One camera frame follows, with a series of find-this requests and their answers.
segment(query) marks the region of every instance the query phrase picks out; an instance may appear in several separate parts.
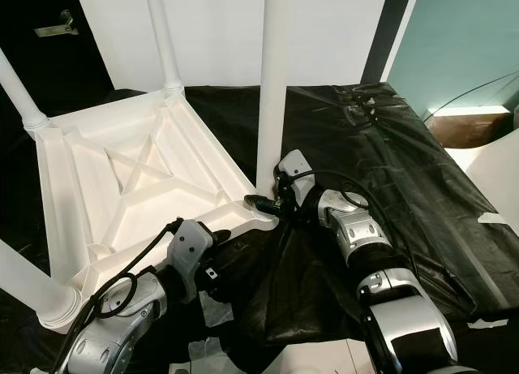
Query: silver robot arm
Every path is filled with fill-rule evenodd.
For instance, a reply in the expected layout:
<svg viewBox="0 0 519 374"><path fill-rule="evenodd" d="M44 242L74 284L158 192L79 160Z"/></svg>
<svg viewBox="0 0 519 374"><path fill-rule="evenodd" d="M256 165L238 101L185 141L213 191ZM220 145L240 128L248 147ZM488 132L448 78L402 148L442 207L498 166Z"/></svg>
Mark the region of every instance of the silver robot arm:
<svg viewBox="0 0 519 374"><path fill-rule="evenodd" d="M135 344L168 301L189 303L197 297L195 273L205 251L226 240L229 231L212 233L195 220L184 220L169 243L165 261L109 288L94 308L94 318L75 340L58 372L118 374L126 370Z"/></svg>
<svg viewBox="0 0 519 374"><path fill-rule="evenodd" d="M260 197L259 204L278 214L306 209L332 231L356 279L354 293L364 309L362 326L377 371L477 372L457 364L453 331L370 215L367 200L316 186L314 173L299 150L288 153L275 169L277 199L269 204Z"/></svg>

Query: black tarp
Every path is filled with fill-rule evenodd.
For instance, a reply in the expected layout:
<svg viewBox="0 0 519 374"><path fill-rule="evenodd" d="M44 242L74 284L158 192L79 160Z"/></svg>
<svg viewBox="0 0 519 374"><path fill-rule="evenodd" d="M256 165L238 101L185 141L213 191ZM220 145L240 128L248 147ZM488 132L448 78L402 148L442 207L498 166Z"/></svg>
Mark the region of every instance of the black tarp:
<svg viewBox="0 0 519 374"><path fill-rule="evenodd" d="M257 87L187 89L187 100L252 182L259 96ZM282 153L295 148L313 168L344 172L371 190L398 231L397 247L405 254L402 241L408 243L421 283L450 321L501 317L519 307L519 239L505 225L477 222L495 210L387 84L288 88ZM337 188L334 178L317 181ZM45 263L44 226L33 225L39 239L24 254ZM264 366L286 343L360 336L349 275L326 232L282 221L209 255L220 275L212 296L230 301L236 319L222 345L242 367ZM60 337L13 299L0 299L0 372L48 367ZM185 350L168 345L186 324L163 322L140 343L147 348L130 369L152 372L182 359ZM182 342L189 338L183 334ZM151 341L161 348L150 348ZM257 353L264 346L271 348Z"/></svg>

